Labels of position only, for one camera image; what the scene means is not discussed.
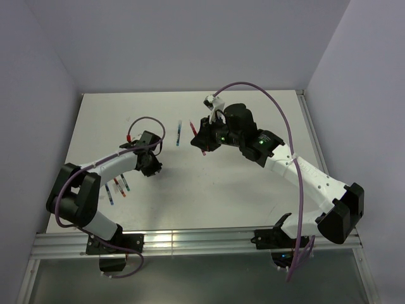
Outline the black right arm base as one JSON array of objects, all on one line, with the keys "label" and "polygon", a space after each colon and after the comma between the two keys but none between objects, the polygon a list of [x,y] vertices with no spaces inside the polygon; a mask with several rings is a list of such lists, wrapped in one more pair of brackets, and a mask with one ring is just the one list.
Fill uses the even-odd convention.
[{"label": "black right arm base", "polygon": [[256,229],[251,243],[257,250],[270,250],[277,267],[289,269],[292,265],[296,239],[291,239],[281,229]]}]

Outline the green capped pen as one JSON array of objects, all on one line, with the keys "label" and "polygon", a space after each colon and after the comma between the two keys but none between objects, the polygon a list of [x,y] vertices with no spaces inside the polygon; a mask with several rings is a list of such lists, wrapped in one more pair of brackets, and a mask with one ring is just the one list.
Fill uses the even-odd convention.
[{"label": "green capped pen", "polygon": [[127,183],[127,180],[126,180],[125,176],[124,176],[123,174],[120,174],[120,177],[121,177],[121,179],[122,179],[122,181],[123,181],[123,184],[124,184],[126,190],[129,192],[129,191],[130,191],[130,187],[129,187],[128,183]]}]

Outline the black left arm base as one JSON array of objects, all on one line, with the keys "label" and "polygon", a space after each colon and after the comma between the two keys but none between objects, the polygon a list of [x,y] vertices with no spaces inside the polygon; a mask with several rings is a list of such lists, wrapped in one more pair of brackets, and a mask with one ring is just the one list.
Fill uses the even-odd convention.
[{"label": "black left arm base", "polygon": [[[99,257],[99,270],[103,275],[120,279],[136,274],[144,264],[142,250],[144,235],[138,233],[122,234],[111,241],[99,237],[89,236],[85,254]],[[124,274],[129,255],[134,254],[140,258],[139,265],[129,273]]]}]

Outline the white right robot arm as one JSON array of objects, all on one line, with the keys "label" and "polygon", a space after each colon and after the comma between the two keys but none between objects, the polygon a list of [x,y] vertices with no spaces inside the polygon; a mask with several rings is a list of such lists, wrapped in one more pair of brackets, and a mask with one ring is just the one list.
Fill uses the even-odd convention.
[{"label": "white right robot arm", "polygon": [[235,146],[248,160],[257,163],[292,183],[318,206],[298,217],[287,213],[275,224],[275,242],[289,246],[297,237],[322,235],[342,244],[364,214],[364,189],[357,183],[348,186],[314,167],[269,130],[259,129],[243,103],[225,106],[220,99],[204,101],[210,115],[201,119],[199,132],[191,145],[212,152],[222,145]]}]

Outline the light blue pen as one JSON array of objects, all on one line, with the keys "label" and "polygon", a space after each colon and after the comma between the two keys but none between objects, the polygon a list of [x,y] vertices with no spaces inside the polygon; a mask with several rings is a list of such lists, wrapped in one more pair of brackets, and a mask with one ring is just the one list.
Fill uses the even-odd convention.
[{"label": "light blue pen", "polygon": [[177,125],[176,147],[180,146],[181,131],[182,131],[182,120],[179,120]]}]

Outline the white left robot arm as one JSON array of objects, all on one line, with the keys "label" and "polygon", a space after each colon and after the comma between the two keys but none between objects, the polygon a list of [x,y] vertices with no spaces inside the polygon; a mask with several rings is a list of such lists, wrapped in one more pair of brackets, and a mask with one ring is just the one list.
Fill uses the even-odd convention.
[{"label": "white left robot arm", "polygon": [[144,131],[138,140],[127,142],[101,160],[85,165],[62,166],[46,202],[46,210],[89,234],[101,239],[101,246],[116,253],[123,245],[123,228],[98,209],[99,190],[125,172],[136,170],[150,177],[162,168],[154,150],[163,140]]}]

